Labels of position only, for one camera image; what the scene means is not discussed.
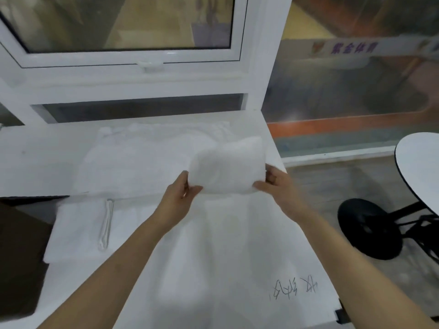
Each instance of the person's left hand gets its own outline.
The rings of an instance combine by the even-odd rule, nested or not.
[[[189,187],[187,175],[188,171],[181,172],[174,183],[168,186],[160,204],[154,211],[154,219],[165,228],[166,232],[170,231],[187,215],[193,199],[203,189],[201,186]]]

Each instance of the black table leg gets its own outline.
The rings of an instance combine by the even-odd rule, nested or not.
[[[395,221],[425,208],[425,204],[416,202],[387,213],[365,199],[348,199],[338,208],[338,223],[360,252],[379,260],[390,260],[403,248],[403,237]]]

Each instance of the orange stripe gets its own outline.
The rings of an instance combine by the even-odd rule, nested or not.
[[[289,121],[269,123],[273,138],[318,134],[325,132],[353,132],[371,128],[385,128],[414,125],[432,118],[438,119],[435,109],[428,108],[420,112],[366,115],[360,117],[334,117],[330,119]]]

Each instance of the white round table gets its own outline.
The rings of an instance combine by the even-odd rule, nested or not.
[[[419,199],[402,209],[386,212],[365,199],[348,199],[338,208],[338,223],[349,242],[362,253],[380,260],[398,256],[403,238],[417,239],[422,222],[439,213],[439,134],[411,134],[398,143],[395,162],[404,182]],[[433,214],[403,224],[396,221],[422,209]],[[403,235],[399,226],[414,224]]]
[[[404,137],[396,146],[395,161],[413,194],[439,215],[439,134]]]

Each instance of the folded white cloth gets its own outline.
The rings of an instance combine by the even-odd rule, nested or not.
[[[234,139],[228,122],[101,128],[79,166],[72,194],[162,194],[198,152]]]
[[[144,205],[118,209],[116,205],[108,221],[106,203],[105,199],[61,203],[47,243],[44,262],[108,257],[157,207]]]
[[[256,180],[265,180],[265,149],[258,136],[201,151],[189,167],[188,183],[209,194],[253,193]]]

